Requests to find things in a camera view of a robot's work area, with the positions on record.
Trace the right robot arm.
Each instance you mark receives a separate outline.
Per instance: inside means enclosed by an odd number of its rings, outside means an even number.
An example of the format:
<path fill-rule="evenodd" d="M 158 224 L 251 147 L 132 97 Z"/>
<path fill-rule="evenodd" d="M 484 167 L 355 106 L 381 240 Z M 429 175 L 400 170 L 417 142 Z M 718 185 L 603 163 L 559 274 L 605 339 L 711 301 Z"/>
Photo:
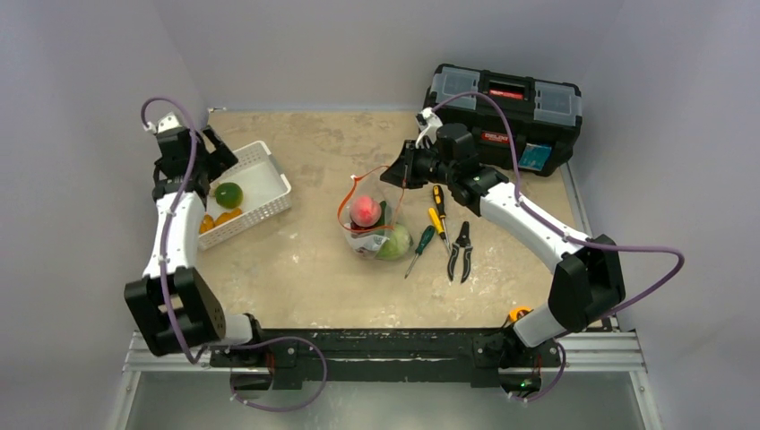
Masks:
<path fill-rule="evenodd" d="M 514 364 L 527 363 L 546 340 L 584 330 L 626 296 L 614 242 L 607 236 L 579 238 L 576 230 L 518 196 L 515 181 L 479 162 L 464 125 L 444 125 L 429 148 L 406 141 L 380 178 L 407 189 L 446 186 L 456 202 L 508 231 L 547 266 L 553 276 L 547 302 L 507 329 L 503 351 Z"/>

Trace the green cabbage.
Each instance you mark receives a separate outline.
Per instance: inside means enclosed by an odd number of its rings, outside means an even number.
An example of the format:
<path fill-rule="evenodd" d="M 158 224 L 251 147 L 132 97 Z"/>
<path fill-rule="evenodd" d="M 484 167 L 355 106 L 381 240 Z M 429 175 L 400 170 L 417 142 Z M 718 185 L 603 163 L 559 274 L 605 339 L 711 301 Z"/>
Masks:
<path fill-rule="evenodd" d="M 402 224 L 396 224 L 389 233 L 387 240 L 376 254 L 376 259 L 395 261 L 401 259 L 413 245 L 410 231 Z"/>

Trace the clear zip bag orange zipper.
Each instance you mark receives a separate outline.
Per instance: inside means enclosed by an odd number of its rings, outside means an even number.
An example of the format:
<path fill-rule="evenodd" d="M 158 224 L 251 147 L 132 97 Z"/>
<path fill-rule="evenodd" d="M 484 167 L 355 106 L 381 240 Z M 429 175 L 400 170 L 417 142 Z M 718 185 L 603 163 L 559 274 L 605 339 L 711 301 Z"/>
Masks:
<path fill-rule="evenodd" d="M 405 258 L 414 245 L 402 211 L 404 190 L 381 180 L 388 169 L 381 165 L 351 177 L 337 220 L 350 249 L 366 260 L 384 262 Z"/>

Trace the peach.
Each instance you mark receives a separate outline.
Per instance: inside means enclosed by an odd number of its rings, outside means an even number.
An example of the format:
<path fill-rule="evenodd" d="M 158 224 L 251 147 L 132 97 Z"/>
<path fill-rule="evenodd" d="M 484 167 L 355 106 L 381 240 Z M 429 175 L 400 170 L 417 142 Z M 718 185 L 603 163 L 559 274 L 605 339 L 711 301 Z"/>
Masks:
<path fill-rule="evenodd" d="M 368 195 L 360 195 L 350 206 L 350 219 L 361 228 L 371 228 L 377 223 L 380 211 L 378 201 Z"/>

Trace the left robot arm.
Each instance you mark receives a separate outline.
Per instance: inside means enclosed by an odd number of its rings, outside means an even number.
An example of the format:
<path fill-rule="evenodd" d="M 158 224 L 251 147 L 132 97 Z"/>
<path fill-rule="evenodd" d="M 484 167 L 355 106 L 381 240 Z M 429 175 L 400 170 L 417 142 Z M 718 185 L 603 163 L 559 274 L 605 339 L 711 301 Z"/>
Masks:
<path fill-rule="evenodd" d="M 125 302 L 149 351 L 157 356 L 185 348 L 232 347 L 244 366 L 257 366 L 267 342 L 251 314 L 226 314 L 196 268 L 199 227 L 211 182 L 238 159 L 206 126 L 192 134 L 182 125 L 157 135 L 151 197 L 159 213 L 151 257 L 141 278 L 125 285 Z"/>

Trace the green cucumber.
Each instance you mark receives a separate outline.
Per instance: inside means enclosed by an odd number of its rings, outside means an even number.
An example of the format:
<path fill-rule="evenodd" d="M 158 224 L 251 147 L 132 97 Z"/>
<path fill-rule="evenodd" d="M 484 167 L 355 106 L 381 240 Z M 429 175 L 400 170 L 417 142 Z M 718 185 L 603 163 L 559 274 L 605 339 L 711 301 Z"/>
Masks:
<path fill-rule="evenodd" d="M 383 226 L 385 224 L 385 214 L 386 214 L 386 208 L 387 208 L 387 201 L 381 201 L 379 203 L 380 206 L 380 217 L 377 221 L 377 226 Z"/>

